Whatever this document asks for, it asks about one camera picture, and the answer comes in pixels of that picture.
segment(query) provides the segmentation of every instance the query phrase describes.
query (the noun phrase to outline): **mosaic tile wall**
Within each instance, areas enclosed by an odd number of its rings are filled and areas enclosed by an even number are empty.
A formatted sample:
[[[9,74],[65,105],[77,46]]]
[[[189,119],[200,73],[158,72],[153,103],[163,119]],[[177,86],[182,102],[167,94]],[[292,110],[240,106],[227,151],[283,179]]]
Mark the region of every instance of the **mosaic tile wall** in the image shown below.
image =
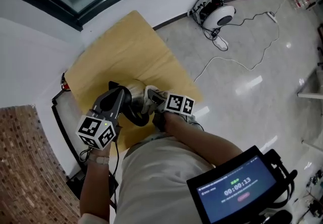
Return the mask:
[[[76,223],[79,201],[30,105],[0,108],[0,223]]]

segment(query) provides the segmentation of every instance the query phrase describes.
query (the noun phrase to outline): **tile floor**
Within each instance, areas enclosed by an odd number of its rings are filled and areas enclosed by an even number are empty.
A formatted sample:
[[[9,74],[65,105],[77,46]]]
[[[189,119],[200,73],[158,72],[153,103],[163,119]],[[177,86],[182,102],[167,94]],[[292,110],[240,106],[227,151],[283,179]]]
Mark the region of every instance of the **tile floor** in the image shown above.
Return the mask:
[[[283,0],[237,0],[230,2],[237,13],[233,24],[265,11],[275,11]],[[307,81],[318,62],[317,33],[319,25],[312,11],[296,12],[287,0],[277,14],[280,39],[267,49],[263,62],[248,71],[234,62],[215,59],[196,81],[204,102],[196,110],[208,106],[209,113],[198,118],[205,130],[222,136],[241,149],[252,145],[264,152],[274,148],[288,170],[297,169],[296,190],[291,204],[305,193],[309,176],[323,164],[323,155],[309,150],[302,140],[315,142],[323,148],[321,133],[321,103],[319,100],[298,98],[297,90]],[[278,36],[278,26],[267,15],[257,16],[242,26],[227,26],[220,36],[229,43],[228,51],[220,51],[207,40],[195,22],[189,18],[176,21],[157,30],[158,35],[173,51],[176,58],[195,79],[214,56],[235,59],[251,68],[262,57],[263,50]],[[60,114],[77,110],[66,93]],[[68,120],[72,133],[77,122]],[[111,159],[114,169],[115,159]],[[117,180],[121,180],[120,169]],[[293,206],[295,219],[305,211],[305,199]],[[316,219],[308,216],[308,223]]]

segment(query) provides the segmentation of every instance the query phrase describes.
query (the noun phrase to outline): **white shirt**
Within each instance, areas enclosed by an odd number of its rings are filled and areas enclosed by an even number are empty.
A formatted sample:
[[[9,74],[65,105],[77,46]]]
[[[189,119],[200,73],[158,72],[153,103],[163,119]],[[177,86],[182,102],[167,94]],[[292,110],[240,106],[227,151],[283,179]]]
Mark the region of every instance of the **white shirt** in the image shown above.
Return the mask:
[[[199,224],[186,181],[212,165],[174,137],[151,141],[126,157],[122,164],[115,224]],[[84,214],[79,224],[106,224]]]

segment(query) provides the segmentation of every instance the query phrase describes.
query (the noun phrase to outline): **person's right arm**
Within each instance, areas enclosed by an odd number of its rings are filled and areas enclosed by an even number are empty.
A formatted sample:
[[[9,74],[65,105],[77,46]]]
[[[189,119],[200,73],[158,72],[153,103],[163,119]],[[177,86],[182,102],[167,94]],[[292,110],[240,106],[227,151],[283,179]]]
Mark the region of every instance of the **person's right arm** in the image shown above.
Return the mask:
[[[188,124],[182,117],[164,113],[165,130],[211,164],[218,166],[242,153],[232,142]]]

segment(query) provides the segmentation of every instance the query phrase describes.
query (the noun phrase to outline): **white cube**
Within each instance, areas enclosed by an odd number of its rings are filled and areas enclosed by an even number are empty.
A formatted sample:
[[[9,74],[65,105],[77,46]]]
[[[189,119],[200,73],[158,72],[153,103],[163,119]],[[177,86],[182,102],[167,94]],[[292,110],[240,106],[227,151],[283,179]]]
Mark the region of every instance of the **white cube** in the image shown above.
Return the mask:
[[[85,145],[99,150],[103,150],[116,136],[110,121],[84,115],[81,116],[76,134]]]
[[[190,117],[193,112],[194,103],[195,100],[188,96],[168,93],[164,110]]]

